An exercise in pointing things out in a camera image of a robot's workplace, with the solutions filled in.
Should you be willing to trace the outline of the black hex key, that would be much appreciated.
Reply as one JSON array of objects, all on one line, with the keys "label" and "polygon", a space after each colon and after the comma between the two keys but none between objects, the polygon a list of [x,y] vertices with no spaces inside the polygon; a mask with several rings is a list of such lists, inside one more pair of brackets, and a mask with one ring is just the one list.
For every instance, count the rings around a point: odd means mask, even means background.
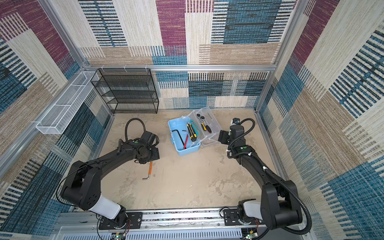
[{"label": "black hex key", "polygon": [[173,143],[176,146],[178,151],[184,150],[186,148],[186,131],[184,130],[171,130]]}]

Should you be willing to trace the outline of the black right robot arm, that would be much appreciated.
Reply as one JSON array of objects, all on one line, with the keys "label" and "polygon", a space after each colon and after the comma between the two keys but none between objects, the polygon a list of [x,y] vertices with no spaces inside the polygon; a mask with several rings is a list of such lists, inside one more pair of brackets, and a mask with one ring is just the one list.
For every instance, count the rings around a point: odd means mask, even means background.
[{"label": "black right robot arm", "polygon": [[283,229],[291,234],[305,235],[312,229],[313,221],[305,203],[299,198],[294,182],[275,174],[248,145],[245,136],[256,122],[247,118],[234,118],[229,131],[220,131],[219,142],[226,145],[227,157],[235,159],[255,179],[262,190],[261,200],[239,201],[238,222],[249,225],[261,220],[268,230]]}]

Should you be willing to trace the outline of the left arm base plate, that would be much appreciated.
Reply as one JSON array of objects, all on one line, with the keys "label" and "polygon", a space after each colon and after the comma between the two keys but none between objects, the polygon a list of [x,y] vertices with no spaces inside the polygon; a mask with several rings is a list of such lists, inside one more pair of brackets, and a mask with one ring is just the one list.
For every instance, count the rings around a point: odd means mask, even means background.
[{"label": "left arm base plate", "polygon": [[143,212],[120,213],[113,220],[102,217],[98,230],[139,229],[142,224]]}]

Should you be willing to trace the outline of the red sleeved hex key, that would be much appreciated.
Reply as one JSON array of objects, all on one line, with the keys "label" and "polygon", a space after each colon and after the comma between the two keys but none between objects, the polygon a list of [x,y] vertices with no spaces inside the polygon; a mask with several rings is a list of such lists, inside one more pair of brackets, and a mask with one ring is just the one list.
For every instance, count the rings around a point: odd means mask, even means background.
[{"label": "red sleeved hex key", "polygon": [[189,135],[187,134],[187,135],[186,135],[185,142],[184,142],[183,150],[185,150],[185,149],[187,148],[188,139],[189,139]]}]

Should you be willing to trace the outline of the yellow black ratchet wrench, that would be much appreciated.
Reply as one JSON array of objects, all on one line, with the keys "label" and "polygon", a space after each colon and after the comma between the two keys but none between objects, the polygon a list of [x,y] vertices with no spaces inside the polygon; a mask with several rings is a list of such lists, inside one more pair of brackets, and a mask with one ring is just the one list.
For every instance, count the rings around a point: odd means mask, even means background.
[{"label": "yellow black ratchet wrench", "polygon": [[198,117],[198,119],[199,119],[199,121],[200,121],[200,123],[201,123],[201,126],[202,126],[202,129],[203,129],[203,131],[207,131],[207,127],[206,127],[206,124],[205,124],[205,118],[204,118],[204,116],[202,116],[202,115],[200,115],[200,114],[197,114],[197,117]]}]

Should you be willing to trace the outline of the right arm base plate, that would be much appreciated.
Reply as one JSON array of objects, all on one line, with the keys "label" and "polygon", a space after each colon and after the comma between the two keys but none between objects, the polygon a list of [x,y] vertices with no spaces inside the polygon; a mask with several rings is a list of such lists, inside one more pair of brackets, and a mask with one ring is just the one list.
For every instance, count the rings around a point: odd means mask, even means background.
[{"label": "right arm base plate", "polygon": [[228,207],[221,208],[219,215],[224,219],[225,226],[258,226],[263,223],[263,220],[256,218],[241,220],[237,210]]}]

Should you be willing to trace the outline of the blue toolbox with clear lid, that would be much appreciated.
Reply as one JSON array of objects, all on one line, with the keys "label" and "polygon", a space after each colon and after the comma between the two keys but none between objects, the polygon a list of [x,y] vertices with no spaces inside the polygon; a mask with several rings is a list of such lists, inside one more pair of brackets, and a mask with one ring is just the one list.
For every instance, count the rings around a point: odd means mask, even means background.
[{"label": "blue toolbox with clear lid", "polygon": [[186,116],[168,121],[171,142],[179,156],[197,152],[201,147],[219,143],[221,125],[209,107],[193,110]]}]

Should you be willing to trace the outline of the orange sleeved hex key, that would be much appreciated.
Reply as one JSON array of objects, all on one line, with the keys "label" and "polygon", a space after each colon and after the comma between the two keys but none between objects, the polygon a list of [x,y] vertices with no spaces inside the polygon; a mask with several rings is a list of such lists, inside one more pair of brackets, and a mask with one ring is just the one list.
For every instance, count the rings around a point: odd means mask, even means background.
[{"label": "orange sleeved hex key", "polygon": [[149,180],[152,174],[152,168],[153,168],[153,162],[150,162],[149,164],[149,170],[148,170],[148,176],[146,178],[142,178],[143,181]]}]

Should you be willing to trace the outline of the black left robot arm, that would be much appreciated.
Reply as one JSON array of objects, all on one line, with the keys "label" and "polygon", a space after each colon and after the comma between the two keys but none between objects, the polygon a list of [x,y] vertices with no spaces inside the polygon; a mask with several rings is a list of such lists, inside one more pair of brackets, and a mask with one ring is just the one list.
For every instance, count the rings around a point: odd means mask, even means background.
[{"label": "black left robot arm", "polygon": [[117,148],[102,157],[73,163],[62,183],[60,197],[75,207],[100,215],[111,228],[126,227],[126,208],[102,195],[101,181],[128,161],[146,164],[158,160],[159,142],[157,135],[143,130],[139,138],[119,140]]}]

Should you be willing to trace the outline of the yellow black utility knife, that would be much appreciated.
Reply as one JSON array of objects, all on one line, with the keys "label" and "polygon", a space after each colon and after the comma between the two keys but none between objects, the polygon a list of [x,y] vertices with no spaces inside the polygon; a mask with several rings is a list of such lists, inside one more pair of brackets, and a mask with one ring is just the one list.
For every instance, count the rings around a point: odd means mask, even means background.
[{"label": "yellow black utility knife", "polygon": [[194,134],[193,129],[192,129],[190,123],[187,123],[187,128],[188,128],[188,131],[189,131],[189,133],[190,133],[190,139],[191,139],[191,141],[192,141],[192,142],[195,142],[195,141],[197,140],[197,136]]}]

